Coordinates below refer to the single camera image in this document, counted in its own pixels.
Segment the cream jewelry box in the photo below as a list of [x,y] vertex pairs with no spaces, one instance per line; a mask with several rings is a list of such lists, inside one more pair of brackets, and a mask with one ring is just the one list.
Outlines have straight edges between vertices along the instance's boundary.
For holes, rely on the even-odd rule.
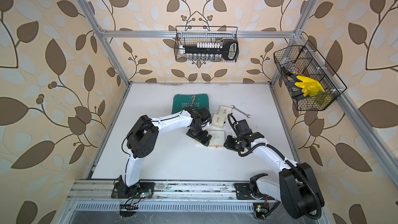
[[213,128],[223,129],[226,117],[224,115],[213,114],[211,126]]
[[228,106],[220,106],[218,115],[227,117],[232,112],[232,108]]
[[211,139],[207,147],[223,147],[226,138],[223,130],[207,130],[208,134],[211,135]]

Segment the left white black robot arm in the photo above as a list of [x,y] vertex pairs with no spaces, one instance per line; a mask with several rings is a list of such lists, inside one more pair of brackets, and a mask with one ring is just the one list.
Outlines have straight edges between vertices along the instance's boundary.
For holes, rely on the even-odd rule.
[[126,147],[129,149],[126,154],[129,158],[125,172],[117,179],[114,190],[126,198],[134,197],[139,192],[140,172],[144,158],[154,150],[160,134],[179,128],[188,128],[188,137],[203,146],[208,146],[211,135],[206,128],[210,121],[211,114],[205,107],[196,110],[190,106],[178,113],[160,118],[141,116],[125,137]]

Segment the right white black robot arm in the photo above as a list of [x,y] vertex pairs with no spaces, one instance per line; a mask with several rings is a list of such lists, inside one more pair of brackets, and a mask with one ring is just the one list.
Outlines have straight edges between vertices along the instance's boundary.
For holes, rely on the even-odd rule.
[[260,173],[252,176],[247,184],[236,184],[237,198],[265,200],[271,197],[281,203],[293,219],[302,216],[320,219],[324,198],[312,167],[283,155],[264,135],[252,132],[246,120],[238,121],[232,114],[228,114],[227,120],[235,136],[229,135],[224,147],[236,151],[240,157],[256,155],[278,175],[278,180],[270,180],[267,173]]

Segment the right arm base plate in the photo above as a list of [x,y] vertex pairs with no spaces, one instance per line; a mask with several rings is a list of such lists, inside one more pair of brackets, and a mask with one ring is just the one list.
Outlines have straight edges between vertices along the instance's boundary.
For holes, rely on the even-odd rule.
[[236,198],[238,200],[265,201],[266,198],[269,200],[275,200],[271,196],[260,193],[253,183],[235,183],[234,188],[236,190]]

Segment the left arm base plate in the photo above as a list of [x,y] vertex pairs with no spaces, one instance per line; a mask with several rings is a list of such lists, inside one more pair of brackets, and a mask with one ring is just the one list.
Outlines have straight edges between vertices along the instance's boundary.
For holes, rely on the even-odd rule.
[[136,183],[133,186],[127,187],[124,182],[117,181],[114,183],[111,198],[113,199],[138,199],[150,198],[153,195],[155,183]]

